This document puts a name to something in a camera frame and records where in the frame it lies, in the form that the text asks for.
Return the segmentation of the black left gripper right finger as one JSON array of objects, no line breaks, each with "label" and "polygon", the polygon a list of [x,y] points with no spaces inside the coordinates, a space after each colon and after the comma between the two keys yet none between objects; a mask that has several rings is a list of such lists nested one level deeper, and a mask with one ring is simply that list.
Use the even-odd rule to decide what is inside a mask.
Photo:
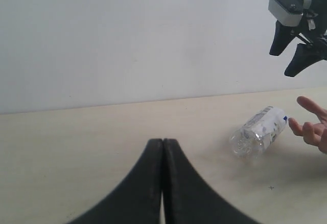
[{"label": "black left gripper right finger", "polygon": [[257,223],[210,187],[176,139],[163,140],[163,208],[166,223]]}]

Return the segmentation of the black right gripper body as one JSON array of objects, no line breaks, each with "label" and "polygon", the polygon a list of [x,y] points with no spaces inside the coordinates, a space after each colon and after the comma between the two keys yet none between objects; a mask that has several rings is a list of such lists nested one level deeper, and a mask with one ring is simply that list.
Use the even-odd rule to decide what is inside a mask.
[{"label": "black right gripper body", "polygon": [[326,46],[326,0],[302,0],[297,38],[306,46]]}]

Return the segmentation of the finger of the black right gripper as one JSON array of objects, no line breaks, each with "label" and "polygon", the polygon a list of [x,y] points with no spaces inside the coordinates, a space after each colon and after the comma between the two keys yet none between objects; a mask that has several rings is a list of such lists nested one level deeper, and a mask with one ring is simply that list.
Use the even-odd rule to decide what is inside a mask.
[{"label": "finger of the black right gripper", "polygon": [[279,56],[297,34],[298,32],[293,27],[284,26],[279,21],[276,21],[275,34],[269,55]]},{"label": "finger of the black right gripper", "polygon": [[296,76],[309,66],[326,60],[326,47],[319,48],[307,44],[298,44],[295,54],[284,71],[285,76]]}]

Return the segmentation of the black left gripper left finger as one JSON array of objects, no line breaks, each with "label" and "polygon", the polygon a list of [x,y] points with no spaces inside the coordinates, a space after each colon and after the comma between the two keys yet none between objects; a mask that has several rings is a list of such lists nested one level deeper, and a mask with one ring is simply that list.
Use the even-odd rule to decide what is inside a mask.
[{"label": "black left gripper left finger", "polygon": [[125,178],[70,223],[160,223],[163,140],[150,139]]}]

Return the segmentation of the person's bare hand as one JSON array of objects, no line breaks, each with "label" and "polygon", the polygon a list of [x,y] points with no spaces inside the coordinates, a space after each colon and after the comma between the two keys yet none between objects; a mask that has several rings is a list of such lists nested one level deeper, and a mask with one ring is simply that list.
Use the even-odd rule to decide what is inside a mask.
[{"label": "person's bare hand", "polygon": [[317,147],[326,155],[326,109],[305,96],[299,96],[297,103],[314,114],[319,123],[313,124],[307,121],[300,125],[296,119],[290,117],[288,119],[290,129],[295,136],[302,137],[306,144]]}]

